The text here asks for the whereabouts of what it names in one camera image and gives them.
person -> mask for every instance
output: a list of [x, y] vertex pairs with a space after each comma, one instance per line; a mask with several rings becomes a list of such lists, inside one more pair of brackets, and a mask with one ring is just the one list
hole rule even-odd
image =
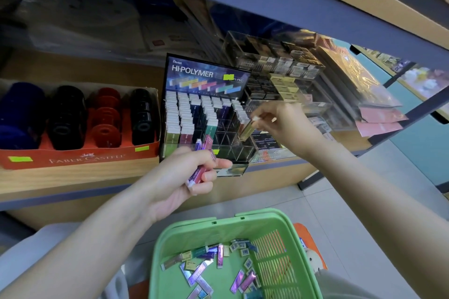
[[[300, 104], [264, 102], [254, 116], [259, 120], [253, 126], [271, 133], [328, 178], [421, 298], [449, 298], [445, 220], [363, 166], [342, 145], [323, 138]], [[202, 164], [209, 171], [204, 183], [193, 187], [194, 195], [212, 189], [213, 168], [231, 166], [228, 160], [214, 160], [206, 150], [177, 149], [12, 281], [0, 299], [97, 298], [143, 233], [191, 196], [184, 182]]]

green shopping basket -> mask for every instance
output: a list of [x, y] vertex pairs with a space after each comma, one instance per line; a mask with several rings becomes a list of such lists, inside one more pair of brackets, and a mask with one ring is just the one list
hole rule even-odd
[[[248, 238], [259, 252], [250, 251], [253, 267], [258, 274], [264, 298], [321, 299], [317, 279], [289, 218], [277, 209], [267, 208], [236, 214], [233, 218], [215, 217], [189, 220], [168, 226], [154, 246], [149, 282], [149, 299], [187, 298], [193, 291], [184, 278], [180, 264], [162, 271], [161, 264], [173, 256], [195, 248], [229, 243]], [[231, 253], [217, 269], [216, 260], [202, 273], [213, 288], [213, 298], [239, 298], [230, 287], [244, 259]]]

tile floor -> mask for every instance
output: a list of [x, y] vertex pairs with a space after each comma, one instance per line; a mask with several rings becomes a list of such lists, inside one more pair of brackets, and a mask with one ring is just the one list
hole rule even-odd
[[[449, 220], [449, 201], [393, 143], [387, 141], [360, 159]], [[292, 185], [167, 217], [145, 233], [126, 261], [128, 284], [148, 277], [155, 240], [169, 224], [202, 217], [232, 217], [238, 212], [264, 207], [280, 209], [292, 222], [304, 224], [330, 271], [383, 299], [418, 298], [326, 179], [304, 192]]]

